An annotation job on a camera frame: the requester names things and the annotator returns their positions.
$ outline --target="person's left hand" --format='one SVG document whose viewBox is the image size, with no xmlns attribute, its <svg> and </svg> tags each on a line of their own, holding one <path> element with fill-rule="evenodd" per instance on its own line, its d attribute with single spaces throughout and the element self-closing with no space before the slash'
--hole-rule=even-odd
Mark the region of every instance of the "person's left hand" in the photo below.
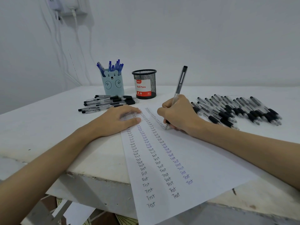
<svg viewBox="0 0 300 225">
<path fill-rule="evenodd" d="M 131 118 L 121 121 L 121 117 L 129 112 L 141 113 L 137 107 L 123 105 L 109 108 L 100 117 L 82 127 L 83 131 L 88 133 L 88 138 L 92 141 L 101 136 L 110 136 L 121 132 L 133 125 L 141 122 L 140 117 Z"/>
</svg>

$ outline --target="person's right arm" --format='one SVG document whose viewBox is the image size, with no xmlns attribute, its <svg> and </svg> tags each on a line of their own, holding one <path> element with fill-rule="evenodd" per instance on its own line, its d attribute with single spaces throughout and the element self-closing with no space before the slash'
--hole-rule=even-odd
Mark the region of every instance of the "person's right arm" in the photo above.
<svg viewBox="0 0 300 225">
<path fill-rule="evenodd" d="M 300 190 L 300 144 L 207 122 L 198 117 L 184 95 L 180 95 L 173 106 L 172 100 L 157 110 L 172 128 L 226 149 Z"/>
</svg>

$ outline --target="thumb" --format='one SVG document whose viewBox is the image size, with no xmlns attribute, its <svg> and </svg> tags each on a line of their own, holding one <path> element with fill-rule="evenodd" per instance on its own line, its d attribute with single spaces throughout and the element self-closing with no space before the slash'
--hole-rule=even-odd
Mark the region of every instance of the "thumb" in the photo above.
<svg viewBox="0 0 300 225">
<path fill-rule="evenodd" d="M 126 120 L 124 121 L 124 126 L 125 126 L 125 129 L 131 127 L 131 126 L 134 126 L 134 125 L 137 125 L 141 122 L 141 118 L 140 117 L 135 117 L 135 118 L 131 118 L 129 120 Z"/>
<path fill-rule="evenodd" d="M 159 116 L 162 116 L 164 118 L 166 118 L 166 111 L 167 111 L 168 108 L 163 108 L 163 107 L 160 107 L 157 109 L 157 114 Z"/>
</svg>

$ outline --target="hand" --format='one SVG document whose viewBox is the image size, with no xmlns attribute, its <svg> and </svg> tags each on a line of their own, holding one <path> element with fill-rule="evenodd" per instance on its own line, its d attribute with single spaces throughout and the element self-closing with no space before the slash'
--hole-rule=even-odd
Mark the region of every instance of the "hand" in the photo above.
<svg viewBox="0 0 300 225">
<path fill-rule="evenodd" d="M 203 119 L 193 110 L 193 105 L 184 95 L 179 95 L 177 102 L 172 105 L 172 99 L 164 102 L 162 107 L 157 110 L 158 115 L 164 117 L 163 123 L 168 120 L 173 129 L 184 130 L 189 135 L 195 125 L 205 123 Z"/>
<path fill-rule="evenodd" d="M 109 108 L 100 117 L 84 125 L 82 128 L 88 133 L 90 141 L 101 136 L 110 136 L 121 132 L 133 125 L 141 122 L 140 117 L 131 118 L 126 121 L 121 121 L 120 118 L 129 112 L 141 113 L 141 111 L 133 106 L 123 105 Z"/>
</svg>

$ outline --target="pile of pens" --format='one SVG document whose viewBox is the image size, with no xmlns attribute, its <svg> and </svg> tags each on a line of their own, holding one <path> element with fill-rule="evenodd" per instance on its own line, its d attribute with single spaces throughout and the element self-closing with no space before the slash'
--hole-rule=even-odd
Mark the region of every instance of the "pile of pens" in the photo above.
<svg viewBox="0 0 300 225">
<path fill-rule="evenodd" d="M 256 125 L 266 121 L 273 125 L 281 125 L 282 117 L 274 110 L 265 106 L 257 98 L 251 96 L 231 99 L 229 96 L 214 94 L 210 99 L 197 98 L 197 103 L 192 102 L 193 109 L 198 115 L 204 115 L 215 124 L 225 125 L 230 128 L 239 129 L 235 116 L 247 118 Z"/>
<path fill-rule="evenodd" d="M 112 62 L 110 61 L 109 64 L 108 64 L 108 71 L 113 72 L 113 71 L 117 70 L 118 71 L 118 76 L 120 76 L 121 72 L 122 72 L 122 69 L 123 69 L 123 66 L 124 66 L 123 63 L 120 64 L 120 59 L 118 59 L 116 61 L 115 65 L 112 65 Z M 102 76 L 105 77 L 105 75 L 104 75 L 105 68 L 103 67 L 103 65 L 101 65 L 100 62 L 97 62 L 97 67 L 100 70 Z"/>
<path fill-rule="evenodd" d="M 111 107 L 123 105 L 133 105 L 138 103 L 138 99 L 130 95 L 111 96 L 111 95 L 95 95 L 95 98 L 83 102 L 84 108 L 78 109 L 83 114 L 95 113 Z"/>
</svg>

